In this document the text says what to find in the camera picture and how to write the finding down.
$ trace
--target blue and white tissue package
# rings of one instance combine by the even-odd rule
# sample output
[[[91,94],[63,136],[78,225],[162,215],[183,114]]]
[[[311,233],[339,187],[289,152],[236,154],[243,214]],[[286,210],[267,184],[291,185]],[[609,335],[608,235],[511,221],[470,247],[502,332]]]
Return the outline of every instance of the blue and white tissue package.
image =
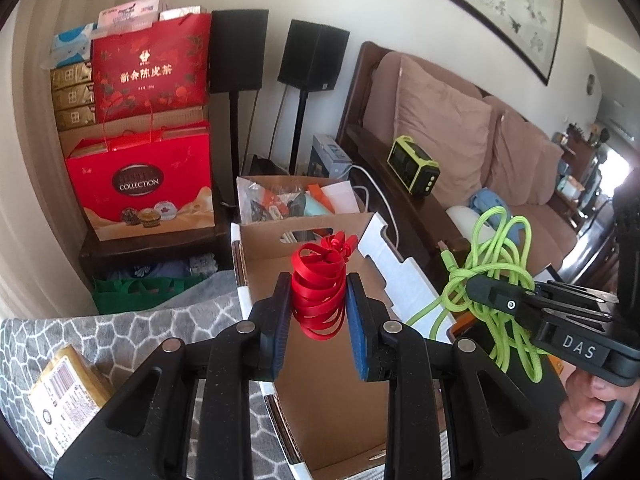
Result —
[[[53,37],[49,53],[49,68],[80,63],[91,59],[91,33],[96,23],[81,25]]]

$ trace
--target green bag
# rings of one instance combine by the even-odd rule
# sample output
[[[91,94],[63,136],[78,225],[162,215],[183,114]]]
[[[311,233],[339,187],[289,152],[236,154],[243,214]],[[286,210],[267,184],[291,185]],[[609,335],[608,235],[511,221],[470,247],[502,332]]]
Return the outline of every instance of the green bag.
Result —
[[[136,280],[95,280],[95,306],[101,315],[148,310],[197,285],[206,276],[189,278],[139,278]]]

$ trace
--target green and black radio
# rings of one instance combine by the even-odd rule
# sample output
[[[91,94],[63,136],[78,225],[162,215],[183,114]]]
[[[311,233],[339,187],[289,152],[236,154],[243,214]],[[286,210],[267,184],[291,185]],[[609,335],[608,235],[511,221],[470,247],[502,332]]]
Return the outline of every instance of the green and black radio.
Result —
[[[427,196],[440,175],[438,163],[406,135],[394,141],[387,162],[411,194]]]

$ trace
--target oval logo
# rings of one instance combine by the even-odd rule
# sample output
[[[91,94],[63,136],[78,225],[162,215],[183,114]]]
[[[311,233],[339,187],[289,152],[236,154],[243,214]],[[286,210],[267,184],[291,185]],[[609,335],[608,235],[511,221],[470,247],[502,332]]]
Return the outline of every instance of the oval logo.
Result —
[[[147,195],[160,186],[164,174],[160,168],[150,164],[132,164],[118,170],[111,179],[111,184],[118,193],[127,196]]]

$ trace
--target silver screw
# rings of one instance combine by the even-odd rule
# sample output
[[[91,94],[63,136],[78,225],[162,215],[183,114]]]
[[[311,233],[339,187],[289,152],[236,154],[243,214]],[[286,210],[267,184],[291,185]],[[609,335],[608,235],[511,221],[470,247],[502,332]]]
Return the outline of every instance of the silver screw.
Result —
[[[241,321],[236,325],[236,330],[241,334],[250,334],[255,330],[255,324],[253,321]]]
[[[382,328],[389,334],[397,334],[402,330],[402,324],[397,321],[385,321]]]
[[[458,348],[467,354],[471,354],[476,351],[476,343],[471,341],[471,339],[464,338],[458,341]]]
[[[175,352],[180,349],[180,346],[182,346],[182,342],[177,337],[171,337],[162,342],[162,350],[168,353]]]

